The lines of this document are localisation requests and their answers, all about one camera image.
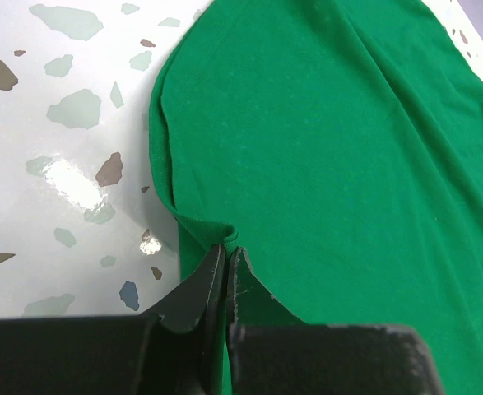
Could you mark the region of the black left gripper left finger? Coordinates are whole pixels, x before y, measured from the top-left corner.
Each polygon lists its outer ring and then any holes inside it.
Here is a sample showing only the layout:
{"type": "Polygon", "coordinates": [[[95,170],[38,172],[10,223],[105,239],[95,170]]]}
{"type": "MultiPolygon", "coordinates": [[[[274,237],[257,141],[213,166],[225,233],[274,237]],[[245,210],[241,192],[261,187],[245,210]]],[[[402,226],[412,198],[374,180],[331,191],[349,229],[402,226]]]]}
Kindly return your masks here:
{"type": "Polygon", "coordinates": [[[225,249],[141,314],[0,320],[0,394],[218,394],[225,249]]]}

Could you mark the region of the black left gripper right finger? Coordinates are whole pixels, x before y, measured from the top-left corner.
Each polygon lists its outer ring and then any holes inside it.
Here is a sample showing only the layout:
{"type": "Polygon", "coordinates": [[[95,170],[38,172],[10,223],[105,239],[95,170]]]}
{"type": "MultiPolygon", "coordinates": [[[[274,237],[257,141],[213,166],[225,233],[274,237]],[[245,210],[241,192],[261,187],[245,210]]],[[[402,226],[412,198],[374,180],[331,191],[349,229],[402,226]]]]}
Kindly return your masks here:
{"type": "Polygon", "coordinates": [[[226,296],[234,394],[442,394],[429,347],[397,324],[308,324],[232,255],[226,296]]]}

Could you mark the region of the green t-shirt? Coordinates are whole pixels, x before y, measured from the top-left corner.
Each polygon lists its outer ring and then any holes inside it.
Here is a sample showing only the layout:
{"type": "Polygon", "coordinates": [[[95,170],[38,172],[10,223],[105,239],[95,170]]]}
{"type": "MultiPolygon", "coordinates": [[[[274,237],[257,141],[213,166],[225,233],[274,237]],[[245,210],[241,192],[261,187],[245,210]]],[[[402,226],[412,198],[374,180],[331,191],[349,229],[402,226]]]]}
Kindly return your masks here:
{"type": "Polygon", "coordinates": [[[151,94],[182,277],[248,250],[310,323],[402,323],[483,394],[483,81],[420,1],[214,1],[151,94]]]}

